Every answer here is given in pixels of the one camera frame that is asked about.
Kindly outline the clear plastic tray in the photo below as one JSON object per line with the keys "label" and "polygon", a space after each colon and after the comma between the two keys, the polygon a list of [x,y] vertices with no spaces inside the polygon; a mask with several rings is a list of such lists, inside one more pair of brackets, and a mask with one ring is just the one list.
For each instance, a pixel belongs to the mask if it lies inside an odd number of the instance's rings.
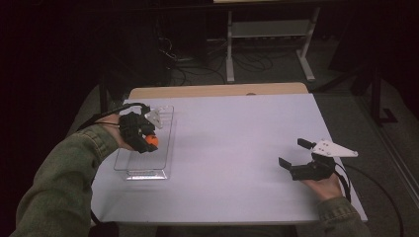
{"label": "clear plastic tray", "polygon": [[173,148],[174,108],[172,106],[143,108],[137,105],[128,111],[144,115],[156,126],[158,149],[145,153],[121,149],[117,154],[114,169],[127,181],[168,179]]}

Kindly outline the black metal stand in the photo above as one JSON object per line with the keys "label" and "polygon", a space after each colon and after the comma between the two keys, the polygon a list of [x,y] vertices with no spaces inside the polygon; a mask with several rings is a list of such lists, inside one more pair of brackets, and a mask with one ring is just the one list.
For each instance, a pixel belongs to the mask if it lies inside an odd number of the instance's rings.
{"label": "black metal stand", "polygon": [[371,116],[378,126],[384,123],[397,122],[396,117],[390,109],[383,108],[380,105],[381,101],[381,78],[378,75],[378,69],[373,68],[372,76],[372,97],[371,97]]}
{"label": "black metal stand", "polygon": [[109,95],[106,84],[106,76],[104,74],[99,78],[99,101],[100,112],[105,113],[109,109]]}

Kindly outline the white metal stand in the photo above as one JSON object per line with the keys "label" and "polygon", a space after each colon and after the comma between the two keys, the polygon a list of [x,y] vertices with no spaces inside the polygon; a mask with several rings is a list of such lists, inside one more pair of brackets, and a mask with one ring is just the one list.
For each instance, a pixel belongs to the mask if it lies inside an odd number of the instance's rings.
{"label": "white metal stand", "polygon": [[315,80],[314,74],[306,59],[311,39],[316,27],[320,8],[313,9],[311,17],[303,20],[278,20],[259,22],[234,22],[233,14],[228,12],[227,19],[227,50],[226,50],[226,81],[234,82],[234,67],[232,59],[232,40],[246,38],[273,38],[273,37],[304,37],[305,42],[295,51],[301,69],[308,82]]}

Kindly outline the person's left hand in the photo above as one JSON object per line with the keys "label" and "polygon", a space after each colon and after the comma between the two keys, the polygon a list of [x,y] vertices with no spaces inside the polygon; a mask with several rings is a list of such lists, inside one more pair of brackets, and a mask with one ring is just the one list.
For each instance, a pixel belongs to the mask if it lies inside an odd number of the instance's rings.
{"label": "person's left hand", "polygon": [[96,120],[96,123],[101,125],[112,136],[119,148],[133,150],[131,146],[125,143],[121,136],[119,129],[120,117],[120,115],[112,114]]}

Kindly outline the metal floor rail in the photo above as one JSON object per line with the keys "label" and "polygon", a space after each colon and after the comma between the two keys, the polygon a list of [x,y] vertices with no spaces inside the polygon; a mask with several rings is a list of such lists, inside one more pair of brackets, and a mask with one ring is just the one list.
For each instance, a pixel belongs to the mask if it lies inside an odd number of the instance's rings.
{"label": "metal floor rail", "polygon": [[370,100],[359,98],[358,103],[389,154],[389,160],[411,199],[419,208],[419,120],[396,97],[385,99],[382,122],[373,119]]}

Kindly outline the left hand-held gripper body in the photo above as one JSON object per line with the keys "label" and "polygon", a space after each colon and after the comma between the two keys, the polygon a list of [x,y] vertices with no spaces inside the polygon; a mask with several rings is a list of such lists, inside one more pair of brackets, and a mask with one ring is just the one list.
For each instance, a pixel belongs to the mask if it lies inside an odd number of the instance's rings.
{"label": "left hand-held gripper body", "polygon": [[130,112],[126,115],[122,115],[120,117],[120,133],[125,141],[129,146],[133,148],[133,150],[138,152],[138,149],[142,146],[148,145],[145,140],[144,129],[147,127],[155,127],[156,126],[150,122],[144,115],[139,115],[134,112]]}

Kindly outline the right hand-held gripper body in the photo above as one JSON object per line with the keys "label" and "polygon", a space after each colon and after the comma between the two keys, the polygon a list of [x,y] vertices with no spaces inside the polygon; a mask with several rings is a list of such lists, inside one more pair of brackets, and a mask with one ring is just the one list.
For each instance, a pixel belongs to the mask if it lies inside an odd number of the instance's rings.
{"label": "right hand-held gripper body", "polygon": [[312,160],[306,165],[292,166],[291,175],[294,181],[320,181],[329,178],[336,167],[336,157],[357,157],[358,152],[330,140],[321,139],[315,142],[311,153]]}

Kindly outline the person's right hand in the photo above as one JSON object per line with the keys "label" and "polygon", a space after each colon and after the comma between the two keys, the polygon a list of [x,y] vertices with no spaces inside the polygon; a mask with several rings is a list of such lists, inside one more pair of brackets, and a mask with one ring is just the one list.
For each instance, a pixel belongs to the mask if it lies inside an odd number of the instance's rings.
{"label": "person's right hand", "polygon": [[320,181],[304,180],[302,183],[312,189],[321,201],[340,198],[343,195],[339,179],[335,174]]}

